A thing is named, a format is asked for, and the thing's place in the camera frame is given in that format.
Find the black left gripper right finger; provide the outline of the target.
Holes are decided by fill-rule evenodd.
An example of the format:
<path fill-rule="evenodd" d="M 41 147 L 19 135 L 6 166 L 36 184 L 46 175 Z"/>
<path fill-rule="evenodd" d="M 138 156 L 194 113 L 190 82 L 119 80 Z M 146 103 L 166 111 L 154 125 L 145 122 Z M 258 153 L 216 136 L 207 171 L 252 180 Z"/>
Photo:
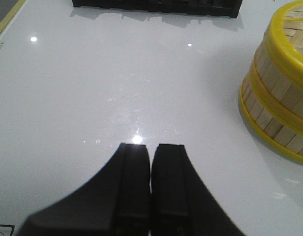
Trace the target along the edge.
<path fill-rule="evenodd" d="M 183 145 L 160 144 L 151 174 L 153 236 L 242 236 L 203 183 Z"/>

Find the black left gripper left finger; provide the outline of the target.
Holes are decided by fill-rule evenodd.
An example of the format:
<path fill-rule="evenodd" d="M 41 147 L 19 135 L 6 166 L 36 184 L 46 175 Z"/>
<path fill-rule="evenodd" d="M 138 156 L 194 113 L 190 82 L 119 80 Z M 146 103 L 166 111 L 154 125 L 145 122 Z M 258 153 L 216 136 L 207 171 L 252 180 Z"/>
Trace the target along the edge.
<path fill-rule="evenodd" d="M 147 236 L 150 163 L 146 146 L 121 143 L 87 183 L 30 215 L 19 236 Z"/>

